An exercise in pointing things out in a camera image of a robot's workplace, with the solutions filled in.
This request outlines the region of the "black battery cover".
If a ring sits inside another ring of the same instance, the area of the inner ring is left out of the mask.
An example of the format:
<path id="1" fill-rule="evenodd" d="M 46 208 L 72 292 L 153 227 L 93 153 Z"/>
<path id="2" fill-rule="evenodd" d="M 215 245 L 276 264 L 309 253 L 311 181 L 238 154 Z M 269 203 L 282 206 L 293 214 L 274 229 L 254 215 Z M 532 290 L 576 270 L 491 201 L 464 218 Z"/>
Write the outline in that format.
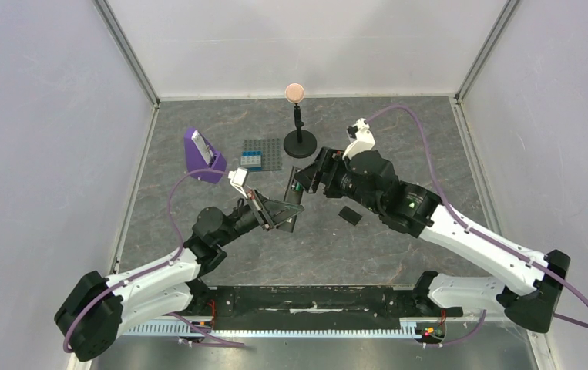
<path id="1" fill-rule="evenodd" d="M 338 213 L 338 216 L 353 226 L 357 226 L 363 216 L 348 206 L 344 206 Z"/>

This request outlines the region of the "black remote control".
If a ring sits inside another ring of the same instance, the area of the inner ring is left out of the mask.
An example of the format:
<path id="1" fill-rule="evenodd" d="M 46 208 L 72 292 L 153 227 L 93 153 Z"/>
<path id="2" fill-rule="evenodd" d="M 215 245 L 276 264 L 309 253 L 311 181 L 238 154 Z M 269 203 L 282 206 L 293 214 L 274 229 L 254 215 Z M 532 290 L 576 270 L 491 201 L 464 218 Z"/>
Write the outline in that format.
<path id="1" fill-rule="evenodd" d="M 292 204 L 301 204 L 303 193 L 304 193 L 304 189 L 303 189 L 303 187 L 301 187 L 302 188 L 302 191 L 301 192 L 296 192 L 294 190 L 294 188 L 299 184 L 294 179 L 294 175 L 300 169 L 301 168 L 299 168 L 297 166 L 291 167 L 291 172 L 290 172 L 289 180 L 288 180 L 288 183 L 287 183 L 287 189 L 286 189 L 285 194 L 284 194 L 284 201 L 285 202 L 292 203 Z M 292 217 L 289 220 L 285 220 L 285 222 L 283 222 L 282 224 L 280 224 L 279 226 L 277 226 L 277 229 L 278 230 L 281 230 L 281 231 L 292 233 L 294 231 L 296 221 L 297 221 L 297 216 L 296 217 Z"/>

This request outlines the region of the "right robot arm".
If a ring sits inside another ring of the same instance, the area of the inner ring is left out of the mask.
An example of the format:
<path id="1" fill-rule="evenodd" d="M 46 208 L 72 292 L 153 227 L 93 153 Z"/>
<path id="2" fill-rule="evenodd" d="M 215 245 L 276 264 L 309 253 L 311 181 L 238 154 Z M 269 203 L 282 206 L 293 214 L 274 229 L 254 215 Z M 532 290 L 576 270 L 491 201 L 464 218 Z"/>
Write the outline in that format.
<path id="1" fill-rule="evenodd" d="M 473 307 L 501 312 L 530 331 L 549 331 L 571 262 L 562 251 L 533 251 L 486 229 L 438 194 L 400 180 L 393 164 L 376 150 L 348 158 L 325 147 L 294 179 L 308 193 L 322 185 L 327 198 L 347 197 L 390 229 L 442 246 L 489 273 L 454 277 L 425 272 L 412 293 L 417 312 Z"/>

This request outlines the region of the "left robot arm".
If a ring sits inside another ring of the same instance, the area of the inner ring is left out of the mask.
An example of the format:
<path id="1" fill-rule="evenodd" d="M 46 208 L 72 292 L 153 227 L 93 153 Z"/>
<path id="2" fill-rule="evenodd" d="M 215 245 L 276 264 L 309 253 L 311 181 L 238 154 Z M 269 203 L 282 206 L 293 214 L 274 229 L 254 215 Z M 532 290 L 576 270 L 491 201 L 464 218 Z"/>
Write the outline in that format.
<path id="1" fill-rule="evenodd" d="M 54 316 L 63 351 L 87 362 L 145 321 L 184 310 L 201 314 L 209 303 L 201 278 L 225 259 L 223 247 L 258 227 L 273 230 L 303 211 L 300 204 L 252 190 L 228 214 L 203 208 L 191 236 L 166 256 L 125 273 L 84 274 Z"/>

